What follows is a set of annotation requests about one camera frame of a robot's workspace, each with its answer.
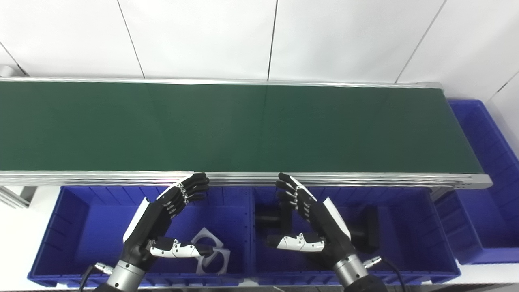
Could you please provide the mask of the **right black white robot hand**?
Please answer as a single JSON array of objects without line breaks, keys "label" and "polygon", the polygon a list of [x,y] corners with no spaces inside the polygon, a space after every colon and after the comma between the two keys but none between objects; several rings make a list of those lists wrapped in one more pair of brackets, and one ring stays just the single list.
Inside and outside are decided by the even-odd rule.
[{"label": "right black white robot hand", "polygon": [[292,233],[292,226],[281,235],[269,235],[266,244],[285,251],[316,253],[326,268],[332,268],[342,261],[350,261],[356,254],[350,232],[332,201],[327,198],[320,202],[302,184],[289,174],[280,172],[275,183],[283,211],[289,216],[296,212],[309,223],[312,232]]}]

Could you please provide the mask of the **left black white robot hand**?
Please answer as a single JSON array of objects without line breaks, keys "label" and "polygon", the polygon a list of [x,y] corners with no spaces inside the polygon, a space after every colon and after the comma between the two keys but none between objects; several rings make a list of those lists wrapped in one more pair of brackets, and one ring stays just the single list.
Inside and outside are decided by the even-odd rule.
[{"label": "left black white robot hand", "polygon": [[214,248],[166,237],[172,219],[188,203],[205,199],[209,178],[195,172],[167,187],[154,201],[144,198],[123,236],[119,260],[124,267],[148,271],[157,258],[198,258],[210,256]]}]

